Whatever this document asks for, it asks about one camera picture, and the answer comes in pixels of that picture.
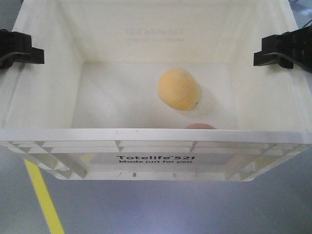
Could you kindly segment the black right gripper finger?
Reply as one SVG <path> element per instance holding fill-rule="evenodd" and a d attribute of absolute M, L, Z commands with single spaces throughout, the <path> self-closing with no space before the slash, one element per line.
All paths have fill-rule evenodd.
<path fill-rule="evenodd" d="M 254 53 L 253 65 L 278 64 L 293 69 L 294 65 L 312 70 L 312 27 L 262 38 L 261 51 Z"/>

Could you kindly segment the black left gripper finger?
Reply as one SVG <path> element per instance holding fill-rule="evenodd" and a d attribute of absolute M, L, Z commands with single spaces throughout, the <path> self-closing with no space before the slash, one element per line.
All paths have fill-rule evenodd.
<path fill-rule="evenodd" d="M 0 30 L 0 68 L 8 69 L 15 62 L 44 64 L 44 50 L 32 46 L 29 34 Z"/>

